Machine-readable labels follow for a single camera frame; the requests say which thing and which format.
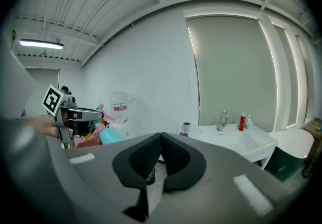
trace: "fluorescent tube light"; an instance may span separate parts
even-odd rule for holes
[[[39,40],[29,40],[29,39],[21,39],[19,42],[22,46],[42,47],[42,48],[50,48],[50,49],[62,49],[64,46],[61,43],[39,41]]]

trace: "gray cup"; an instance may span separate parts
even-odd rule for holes
[[[189,133],[189,131],[190,131],[190,123],[189,122],[183,123],[183,132],[187,134]]]

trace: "faucet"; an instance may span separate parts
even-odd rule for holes
[[[218,131],[222,131],[227,126],[227,119],[228,119],[227,111],[223,110],[220,114],[220,121],[218,122],[218,125],[217,125]]]

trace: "soap dispenser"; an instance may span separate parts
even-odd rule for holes
[[[251,117],[252,117],[252,115],[247,116],[246,125],[245,125],[246,128],[249,128],[250,124],[253,123],[251,120]]]

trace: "white sink basin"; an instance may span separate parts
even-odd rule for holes
[[[272,151],[277,140],[258,127],[251,125],[244,131],[237,129],[237,124],[227,125],[222,131],[217,126],[192,126],[188,133],[190,138],[228,148],[245,158]]]

